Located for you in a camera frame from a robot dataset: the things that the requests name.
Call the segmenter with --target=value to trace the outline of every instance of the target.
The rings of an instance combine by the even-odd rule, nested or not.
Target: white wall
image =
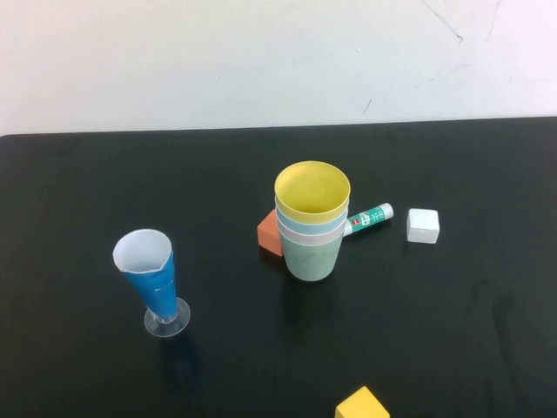
[[[555,0],[2,0],[0,34],[0,135],[557,114]]]

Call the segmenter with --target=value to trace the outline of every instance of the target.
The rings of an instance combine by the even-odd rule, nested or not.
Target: orange foam block
[[[273,209],[258,225],[258,242],[264,249],[282,257],[279,230],[277,229],[277,214]]]
[[[389,418],[389,416],[383,405],[366,387],[338,405],[334,414],[334,418]]]

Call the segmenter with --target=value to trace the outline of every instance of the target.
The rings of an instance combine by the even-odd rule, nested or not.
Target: label on glue stick
[[[358,213],[357,215],[348,218],[348,222],[350,222],[353,233],[356,233],[360,229],[367,228],[368,226],[378,224],[383,220],[385,220],[385,213],[380,206],[374,207],[369,211],[363,211],[362,213]]]

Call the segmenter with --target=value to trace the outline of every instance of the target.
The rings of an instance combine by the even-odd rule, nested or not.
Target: yellow cup
[[[275,195],[278,209],[288,218],[305,224],[325,224],[346,209],[350,181],[334,165],[303,161],[280,172]]]

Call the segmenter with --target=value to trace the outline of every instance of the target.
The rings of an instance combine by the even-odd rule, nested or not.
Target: clear plastic base
[[[176,298],[178,306],[178,315],[176,319],[167,324],[161,324],[155,319],[155,316],[149,309],[145,312],[145,328],[156,337],[172,337],[180,332],[188,325],[191,318],[190,306],[181,298]]]

